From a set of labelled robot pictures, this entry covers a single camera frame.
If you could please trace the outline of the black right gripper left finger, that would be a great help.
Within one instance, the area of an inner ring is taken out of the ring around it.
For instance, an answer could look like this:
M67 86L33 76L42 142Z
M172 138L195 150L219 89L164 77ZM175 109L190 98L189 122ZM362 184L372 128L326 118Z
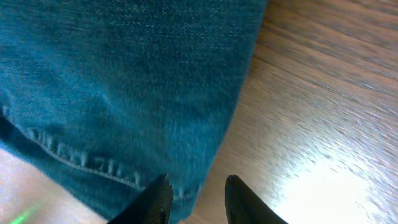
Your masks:
M108 224L168 224L172 201L169 178L161 174Z

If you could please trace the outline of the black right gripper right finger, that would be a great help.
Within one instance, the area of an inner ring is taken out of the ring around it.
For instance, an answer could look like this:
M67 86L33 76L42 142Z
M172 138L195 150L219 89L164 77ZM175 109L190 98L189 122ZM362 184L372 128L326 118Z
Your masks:
M287 224L237 175L226 179L224 189L229 224Z

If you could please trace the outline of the blue denim jeans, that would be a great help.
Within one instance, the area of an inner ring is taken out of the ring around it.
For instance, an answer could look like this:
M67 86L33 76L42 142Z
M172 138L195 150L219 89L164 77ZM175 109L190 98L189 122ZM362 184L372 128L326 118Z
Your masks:
M158 175L193 211L264 0L2 0L1 147L106 219Z

